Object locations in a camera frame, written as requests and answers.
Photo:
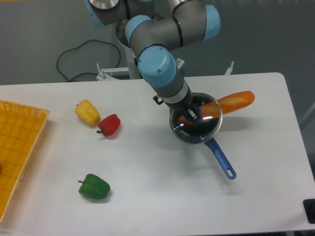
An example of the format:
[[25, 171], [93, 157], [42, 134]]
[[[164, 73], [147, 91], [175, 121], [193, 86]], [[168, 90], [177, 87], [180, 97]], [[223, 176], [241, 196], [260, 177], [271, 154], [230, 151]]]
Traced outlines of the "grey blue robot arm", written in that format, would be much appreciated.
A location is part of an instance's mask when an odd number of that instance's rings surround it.
[[142, 78], [172, 111], [197, 126], [205, 120], [170, 51], [217, 35], [221, 20], [213, 5], [199, 0], [167, 3], [172, 15], [162, 20], [154, 20], [153, 0], [88, 0], [86, 6], [96, 24], [127, 21], [126, 40]]

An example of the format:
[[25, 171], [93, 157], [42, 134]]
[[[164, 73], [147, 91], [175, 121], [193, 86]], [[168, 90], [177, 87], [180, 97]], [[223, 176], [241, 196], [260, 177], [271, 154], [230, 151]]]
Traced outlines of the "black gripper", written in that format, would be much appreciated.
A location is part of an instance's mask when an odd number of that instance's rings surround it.
[[169, 114], [172, 113], [182, 113], [182, 116], [187, 122], [191, 122], [195, 127], [199, 126], [201, 121], [201, 109], [200, 108], [191, 108], [193, 101], [193, 93], [187, 92], [183, 96], [172, 96], [172, 97], [162, 97], [156, 95], [153, 97], [153, 100], [156, 104], [161, 105], [165, 104], [169, 108]]

